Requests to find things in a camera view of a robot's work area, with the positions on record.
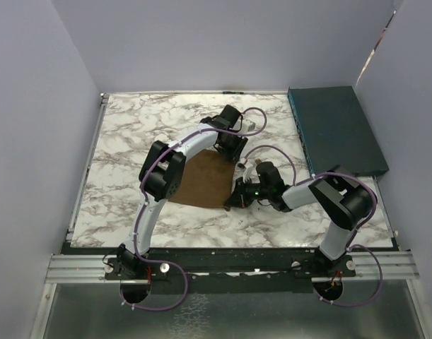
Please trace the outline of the brown cloth napkin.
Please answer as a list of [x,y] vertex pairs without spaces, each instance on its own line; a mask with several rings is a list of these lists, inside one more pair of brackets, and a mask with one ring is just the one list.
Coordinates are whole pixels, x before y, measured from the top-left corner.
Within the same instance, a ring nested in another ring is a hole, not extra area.
[[226,209],[235,164],[215,150],[203,150],[187,161],[179,189],[170,202],[199,208]]

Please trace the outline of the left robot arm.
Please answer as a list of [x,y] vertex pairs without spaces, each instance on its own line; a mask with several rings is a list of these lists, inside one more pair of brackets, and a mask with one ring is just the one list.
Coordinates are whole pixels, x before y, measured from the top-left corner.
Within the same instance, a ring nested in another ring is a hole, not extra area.
[[226,105],[220,114],[204,117],[192,130],[172,143],[155,141],[139,173],[140,193],[143,200],[134,219],[128,240],[117,248],[117,260],[123,273],[135,279],[141,277],[150,263],[161,261],[147,259],[154,227],[163,206],[180,188],[185,165],[202,151],[213,147],[229,162],[240,159],[248,133],[237,125],[244,114]]

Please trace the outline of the dark teal flat box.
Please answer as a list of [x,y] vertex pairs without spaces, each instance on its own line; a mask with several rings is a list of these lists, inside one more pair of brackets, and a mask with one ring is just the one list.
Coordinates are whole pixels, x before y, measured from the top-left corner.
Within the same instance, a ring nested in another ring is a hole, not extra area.
[[310,173],[336,165],[357,177],[389,171],[351,86],[289,88],[287,98]]

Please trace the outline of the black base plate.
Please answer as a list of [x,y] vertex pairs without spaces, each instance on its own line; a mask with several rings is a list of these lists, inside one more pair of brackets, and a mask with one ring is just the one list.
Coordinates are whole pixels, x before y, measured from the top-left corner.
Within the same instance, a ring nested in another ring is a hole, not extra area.
[[152,249],[150,263],[141,272],[120,266],[117,255],[102,255],[109,283],[154,294],[241,293],[292,291],[311,292],[314,282],[355,275],[355,264],[345,255],[334,270],[315,270],[315,249]]

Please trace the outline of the aluminium rail frame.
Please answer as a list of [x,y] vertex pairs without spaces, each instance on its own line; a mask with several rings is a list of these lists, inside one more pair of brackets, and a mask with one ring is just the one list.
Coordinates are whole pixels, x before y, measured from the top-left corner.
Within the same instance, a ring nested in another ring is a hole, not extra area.
[[[352,253],[355,275],[342,274],[343,281],[350,280],[414,280],[419,278],[418,268],[410,251],[377,251]],[[105,278],[105,264],[101,255],[53,255],[49,261],[45,282],[109,283]]]

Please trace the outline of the green black marker pen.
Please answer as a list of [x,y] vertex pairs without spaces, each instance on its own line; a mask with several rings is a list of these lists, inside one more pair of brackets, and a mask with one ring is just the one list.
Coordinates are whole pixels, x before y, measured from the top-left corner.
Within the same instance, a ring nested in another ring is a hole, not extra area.
[[234,91],[234,90],[224,90],[222,91],[223,95],[244,95],[245,92],[243,91]]

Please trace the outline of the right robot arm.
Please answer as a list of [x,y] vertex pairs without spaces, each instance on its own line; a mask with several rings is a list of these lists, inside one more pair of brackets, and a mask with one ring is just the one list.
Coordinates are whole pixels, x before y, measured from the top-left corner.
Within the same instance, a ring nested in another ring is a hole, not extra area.
[[323,276],[337,271],[358,228],[375,214],[377,196],[358,178],[335,166],[306,182],[286,184],[272,162],[256,166],[259,181],[238,178],[232,194],[224,202],[227,208],[247,208],[254,201],[267,200],[274,210],[287,213],[319,203],[330,218],[329,227],[312,260]]

